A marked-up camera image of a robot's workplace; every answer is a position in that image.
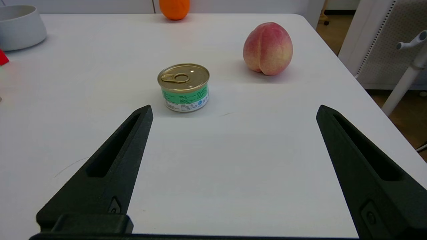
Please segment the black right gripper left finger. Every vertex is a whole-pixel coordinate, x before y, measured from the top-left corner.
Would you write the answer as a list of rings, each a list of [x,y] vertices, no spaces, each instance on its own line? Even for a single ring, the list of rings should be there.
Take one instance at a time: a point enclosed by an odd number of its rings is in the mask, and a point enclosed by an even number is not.
[[[127,216],[153,121],[135,110],[36,214],[42,233],[131,233]]]

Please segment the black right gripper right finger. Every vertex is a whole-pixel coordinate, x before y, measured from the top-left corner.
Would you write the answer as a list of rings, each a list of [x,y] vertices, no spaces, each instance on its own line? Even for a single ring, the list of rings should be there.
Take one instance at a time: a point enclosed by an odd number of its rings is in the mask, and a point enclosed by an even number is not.
[[[425,240],[426,189],[340,112],[320,105],[316,121],[359,237]]]

